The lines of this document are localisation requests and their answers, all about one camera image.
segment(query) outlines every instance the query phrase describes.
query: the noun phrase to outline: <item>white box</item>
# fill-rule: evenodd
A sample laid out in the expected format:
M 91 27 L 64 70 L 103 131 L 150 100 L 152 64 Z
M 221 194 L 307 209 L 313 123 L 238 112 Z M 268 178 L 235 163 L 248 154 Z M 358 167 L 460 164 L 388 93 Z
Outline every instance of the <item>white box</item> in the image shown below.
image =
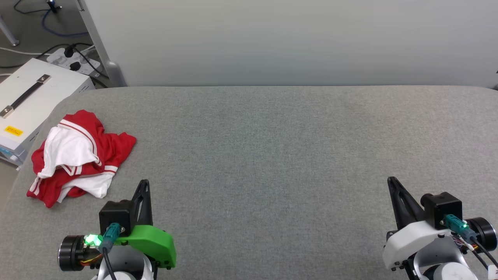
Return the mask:
M 26 160 L 41 125 L 55 106 L 74 93 L 95 89 L 86 75 L 32 58 L 0 84 L 0 110 L 12 104 L 44 74 L 50 75 L 50 80 L 12 114 L 0 118 L 0 158 L 18 166 Z

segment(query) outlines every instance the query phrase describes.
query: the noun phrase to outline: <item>power strip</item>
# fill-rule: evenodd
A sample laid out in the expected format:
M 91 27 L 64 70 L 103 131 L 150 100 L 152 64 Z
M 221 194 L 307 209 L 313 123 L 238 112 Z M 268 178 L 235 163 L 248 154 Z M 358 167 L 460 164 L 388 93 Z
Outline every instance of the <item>power strip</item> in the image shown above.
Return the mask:
M 100 76 L 100 74 L 97 73 L 79 53 L 75 52 L 71 57 L 66 57 L 64 50 L 64 48 L 56 50 L 47 57 L 47 62 L 95 78 Z M 88 60 L 97 70 L 102 72 L 102 65 L 100 62 L 90 58 L 88 58 Z

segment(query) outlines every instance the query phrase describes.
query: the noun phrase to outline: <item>red garment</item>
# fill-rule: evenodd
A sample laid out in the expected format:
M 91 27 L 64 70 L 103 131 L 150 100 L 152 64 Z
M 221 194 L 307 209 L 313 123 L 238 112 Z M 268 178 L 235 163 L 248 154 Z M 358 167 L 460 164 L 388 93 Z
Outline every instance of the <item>red garment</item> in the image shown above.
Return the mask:
M 31 156 L 37 178 L 26 195 L 43 201 L 47 208 L 66 195 L 90 192 L 102 198 L 135 142 L 126 133 L 104 133 L 93 113 L 80 110 L 66 115 Z

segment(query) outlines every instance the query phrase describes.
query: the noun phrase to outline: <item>gray fabric tabletop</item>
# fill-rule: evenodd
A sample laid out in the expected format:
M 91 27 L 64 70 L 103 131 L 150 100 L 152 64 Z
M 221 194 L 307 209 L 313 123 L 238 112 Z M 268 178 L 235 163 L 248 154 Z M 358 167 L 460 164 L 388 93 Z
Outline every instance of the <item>gray fabric tabletop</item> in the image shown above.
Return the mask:
M 154 225 L 177 267 L 158 279 L 407 279 L 386 270 L 396 224 L 387 177 L 418 200 L 448 191 L 464 218 L 498 226 L 498 94 L 456 86 L 136 87 L 61 102 L 41 130 L 79 109 L 137 138 L 108 195 L 47 209 L 26 197 L 32 163 L 0 215 L 0 279 L 90 279 L 62 272 L 66 235 L 97 233 L 108 200 L 151 184 Z M 485 270 L 472 254 L 473 271 Z

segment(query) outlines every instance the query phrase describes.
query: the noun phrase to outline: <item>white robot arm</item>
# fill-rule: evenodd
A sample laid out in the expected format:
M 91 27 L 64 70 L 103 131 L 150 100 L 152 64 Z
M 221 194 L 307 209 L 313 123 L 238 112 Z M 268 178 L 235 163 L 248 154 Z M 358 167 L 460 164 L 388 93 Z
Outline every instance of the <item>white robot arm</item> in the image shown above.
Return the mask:
M 410 280 L 477 280 L 463 254 L 472 248 L 485 264 L 477 253 L 496 249 L 492 225 L 484 218 L 463 221 L 462 202 L 447 192 L 425 194 L 422 210 L 395 177 L 387 181 L 398 230 L 387 233 L 385 267 L 405 269 Z
M 131 200 L 108 201 L 99 212 L 101 234 L 70 235 L 57 256 L 62 271 L 98 270 L 92 280 L 156 280 L 176 266 L 173 238 L 153 226 L 148 180 Z

